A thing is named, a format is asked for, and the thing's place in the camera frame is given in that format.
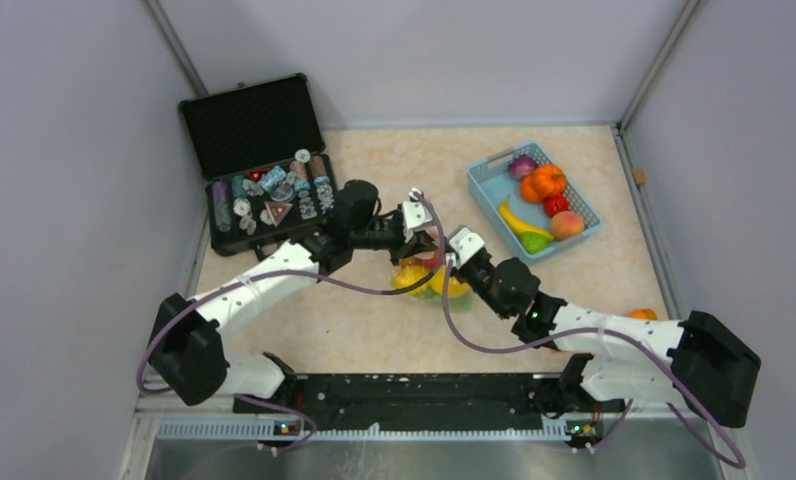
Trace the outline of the small yellow toy lemon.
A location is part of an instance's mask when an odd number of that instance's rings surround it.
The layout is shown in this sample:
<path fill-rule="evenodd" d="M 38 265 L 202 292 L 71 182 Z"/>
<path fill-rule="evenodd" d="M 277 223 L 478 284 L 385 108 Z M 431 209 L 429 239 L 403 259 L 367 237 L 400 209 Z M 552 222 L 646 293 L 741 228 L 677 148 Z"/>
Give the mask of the small yellow toy lemon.
<path fill-rule="evenodd" d="M 446 275 L 446 269 L 439 269 L 428 282 L 429 288 L 438 296 L 446 293 L 448 298 L 459 298 L 471 291 L 466 283 Z"/>

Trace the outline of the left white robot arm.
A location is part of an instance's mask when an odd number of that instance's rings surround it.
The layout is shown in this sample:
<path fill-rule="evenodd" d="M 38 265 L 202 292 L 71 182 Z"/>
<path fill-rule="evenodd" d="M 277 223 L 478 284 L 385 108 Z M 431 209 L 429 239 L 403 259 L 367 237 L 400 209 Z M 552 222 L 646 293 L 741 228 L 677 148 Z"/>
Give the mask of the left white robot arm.
<path fill-rule="evenodd" d="M 290 370 L 277 357 L 235 356 L 230 341 L 252 320 L 293 293 L 332 282 L 357 250 L 387 250 L 393 264 L 438 246 L 427 230 L 440 227 L 433 204 L 418 189 L 394 210 L 380 214 L 377 188 L 347 182 L 317 223 L 256 266 L 222 286 L 191 298 L 173 294 L 160 305 L 136 373 L 145 395 L 173 392 L 188 406 L 222 394 L 249 395 L 271 413 L 293 404 Z"/>

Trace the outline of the blue perforated plastic basket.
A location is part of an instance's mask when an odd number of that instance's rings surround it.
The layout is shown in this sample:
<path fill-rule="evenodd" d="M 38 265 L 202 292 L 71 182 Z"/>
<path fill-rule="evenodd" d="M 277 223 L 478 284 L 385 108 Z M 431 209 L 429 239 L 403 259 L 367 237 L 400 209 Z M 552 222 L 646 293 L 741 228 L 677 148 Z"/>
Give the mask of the blue perforated plastic basket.
<path fill-rule="evenodd" d="M 507 201 L 508 208 L 517 219 L 545 230 L 550 227 L 551 218 L 540 205 L 532 204 L 521 197 L 520 183 L 509 174 L 510 164 L 522 156 L 529 157 L 540 165 L 554 163 L 539 143 L 522 143 L 472 164 L 467 173 L 468 191 L 510 253 L 526 264 L 534 265 L 590 238 L 604 227 L 604 221 L 581 192 L 569 184 L 563 190 L 562 196 L 569 202 L 571 210 L 584 220 L 584 231 L 567 240 L 554 240 L 537 253 L 525 250 L 519 235 L 506 224 L 499 213 L 499 205 Z"/>

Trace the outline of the red toy apple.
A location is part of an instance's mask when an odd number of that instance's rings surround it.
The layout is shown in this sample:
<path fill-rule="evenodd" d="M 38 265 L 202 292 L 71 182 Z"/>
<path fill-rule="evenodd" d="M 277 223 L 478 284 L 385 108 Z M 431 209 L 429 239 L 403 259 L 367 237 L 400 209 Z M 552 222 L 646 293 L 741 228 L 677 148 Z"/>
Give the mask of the red toy apple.
<path fill-rule="evenodd" d="M 438 251 L 419 253 L 414 256 L 418 264 L 429 270 L 434 270 L 441 264 L 442 255 Z"/>

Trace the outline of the clear dotted zip bag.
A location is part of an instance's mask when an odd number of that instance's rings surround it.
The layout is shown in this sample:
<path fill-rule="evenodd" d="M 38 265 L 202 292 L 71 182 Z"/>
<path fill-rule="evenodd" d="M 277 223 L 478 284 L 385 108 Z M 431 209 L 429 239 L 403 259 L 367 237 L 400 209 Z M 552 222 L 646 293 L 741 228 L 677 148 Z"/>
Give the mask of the clear dotted zip bag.
<path fill-rule="evenodd" d="M 410 287 L 428 277 L 439 262 L 437 252 L 424 252 L 409 258 L 401 259 L 390 276 L 393 289 Z M 425 283 L 406 292 L 417 300 L 432 306 L 441 306 L 442 294 L 448 285 L 448 304 L 453 310 L 468 310 L 472 303 L 473 292 L 468 284 L 460 282 L 455 276 L 445 282 L 445 268 L 441 267 Z"/>

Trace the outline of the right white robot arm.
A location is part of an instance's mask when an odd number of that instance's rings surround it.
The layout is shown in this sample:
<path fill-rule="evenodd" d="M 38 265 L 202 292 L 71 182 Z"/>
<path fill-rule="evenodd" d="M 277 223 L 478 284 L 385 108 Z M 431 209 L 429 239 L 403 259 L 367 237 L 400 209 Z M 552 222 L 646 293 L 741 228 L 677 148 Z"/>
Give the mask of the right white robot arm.
<path fill-rule="evenodd" d="M 760 357 L 714 315 L 682 320 L 608 314 L 550 296 L 518 258 L 494 263 L 485 242 L 462 226 L 447 240 L 445 262 L 531 348 L 568 352 L 563 404 L 586 412 L 597 402 L 634 399 L 686 404 L 723 427 L 745 426 Z"/>

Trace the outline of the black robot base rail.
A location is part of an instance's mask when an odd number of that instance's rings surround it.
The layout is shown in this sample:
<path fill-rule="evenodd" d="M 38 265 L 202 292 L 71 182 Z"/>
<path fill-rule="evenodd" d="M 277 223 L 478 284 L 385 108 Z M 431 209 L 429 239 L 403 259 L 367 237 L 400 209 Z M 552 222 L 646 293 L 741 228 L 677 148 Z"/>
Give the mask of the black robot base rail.
<path fill-rule="evenodd" d="M 270 401 L 307 415 L 321 432 L 534 430 L 565 414 L 625 408 L 547 373 L 296 374 Z"/>

